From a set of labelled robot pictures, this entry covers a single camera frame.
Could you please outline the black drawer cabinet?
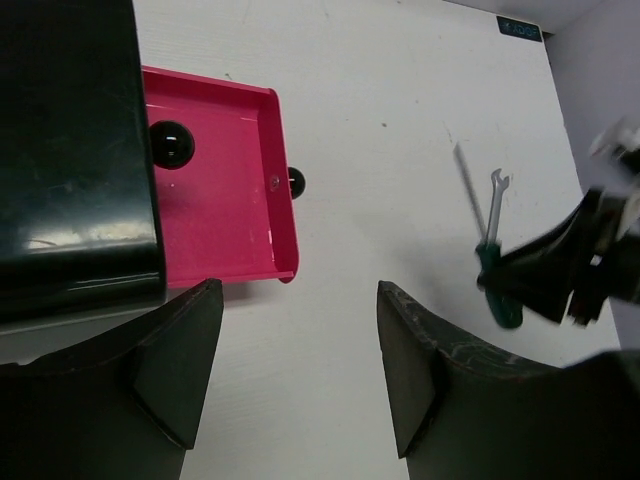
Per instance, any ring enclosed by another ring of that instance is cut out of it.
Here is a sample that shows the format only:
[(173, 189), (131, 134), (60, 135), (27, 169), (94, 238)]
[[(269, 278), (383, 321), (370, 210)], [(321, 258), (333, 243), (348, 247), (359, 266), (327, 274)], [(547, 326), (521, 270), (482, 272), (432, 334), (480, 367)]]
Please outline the black drawer cabinet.
[(166, 264), (134, 8), (1, 5), (1, 319), (156, 304)]

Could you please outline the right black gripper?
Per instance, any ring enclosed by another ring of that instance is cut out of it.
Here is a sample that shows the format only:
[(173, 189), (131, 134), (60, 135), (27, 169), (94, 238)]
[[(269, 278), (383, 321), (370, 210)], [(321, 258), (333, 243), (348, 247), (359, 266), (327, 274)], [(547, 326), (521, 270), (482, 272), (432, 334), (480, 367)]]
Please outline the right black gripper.
[[(639, 124), (625, 117), (607, 127), (592, 142), (592, 157), (605, 159), (629, 182), (620, 196), (589, 190), (597, 197), (596, 240), (587, 255), (586, 272), (579, 276), (568, 315), (581, 325), (599, 318), (608, 299), (639, 303)], [(562, 321), (571, 292), (571, 269), (579, 256), (578, 206), (559, 225), (504, 254), (500, 262), (506, 292), (542, 318)]]

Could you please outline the pink drawer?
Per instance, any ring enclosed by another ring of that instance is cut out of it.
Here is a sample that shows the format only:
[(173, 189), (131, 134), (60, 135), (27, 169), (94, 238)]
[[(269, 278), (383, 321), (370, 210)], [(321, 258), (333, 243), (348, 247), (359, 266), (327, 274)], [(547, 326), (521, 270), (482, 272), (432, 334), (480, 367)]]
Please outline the pink drawer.
[(291, 282), (305, 179), (287, 164), (276, 91), (152, 67), (143, 79), (150, 125), (178, 122), (196, 144), (186, 166), (155, 169), (169, 288)]
[(152, 124), (150, 141), (154, 165), (167, 170), (186, 166), (196, 150), (191, 131), (175, 121), (161, 120)]

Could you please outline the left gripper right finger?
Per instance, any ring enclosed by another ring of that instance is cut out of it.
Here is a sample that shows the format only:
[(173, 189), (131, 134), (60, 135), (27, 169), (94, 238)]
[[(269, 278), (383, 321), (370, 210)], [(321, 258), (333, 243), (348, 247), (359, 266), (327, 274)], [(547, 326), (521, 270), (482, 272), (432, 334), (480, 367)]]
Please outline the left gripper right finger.
[(498, 348), (389, 281), (377, 326), (398, 455), (413, 479), (635, 479), (639, 355), (558, 368)]

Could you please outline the silver combination wrench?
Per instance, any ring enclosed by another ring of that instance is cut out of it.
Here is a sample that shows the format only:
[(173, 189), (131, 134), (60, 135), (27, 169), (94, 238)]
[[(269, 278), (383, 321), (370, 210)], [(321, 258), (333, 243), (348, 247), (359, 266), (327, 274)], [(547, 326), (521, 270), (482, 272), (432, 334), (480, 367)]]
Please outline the silver combination wrench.
[(487, 244), (493, 244), (497, 241), (503, 196), (510, 186), (510, 178), (503, 176), (502, 169), (498, 168), (491, 173), (491, 183), (493, 193), (485, 235), (485, 242)]

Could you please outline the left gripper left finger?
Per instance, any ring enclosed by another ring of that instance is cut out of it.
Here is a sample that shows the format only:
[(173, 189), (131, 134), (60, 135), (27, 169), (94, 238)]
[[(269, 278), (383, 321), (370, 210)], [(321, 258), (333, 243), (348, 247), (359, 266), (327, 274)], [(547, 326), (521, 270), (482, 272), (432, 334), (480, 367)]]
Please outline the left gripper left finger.
[(222, 284), (208, 279), (91, 339), (3, 365), (2, 477), (178, 478), (222, 316)]

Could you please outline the green handled screwdriver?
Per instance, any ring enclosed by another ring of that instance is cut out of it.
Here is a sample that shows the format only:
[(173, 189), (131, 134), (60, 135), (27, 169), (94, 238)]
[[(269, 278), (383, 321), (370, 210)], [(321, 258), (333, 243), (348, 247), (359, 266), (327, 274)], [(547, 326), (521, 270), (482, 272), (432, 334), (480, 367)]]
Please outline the green handled screwdriver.
[(496, 323), (506, 330), (517, 329), (523, 323), (523, 306), (519, 301), (513, 299), (500, 283), (502, 280), (499, 269), (502, 260), (501, 242), (498, 237), (493, 244), (485, 242), (488, 221), (484, 220), (472, 175), (459, 142), (453, 147), (453, 158), (458, 167), (479, 232), (479, 242), (475, 247), (475, 254), (481, 270), (477, 278), (477, 285), (484, 292), (487, 305)]

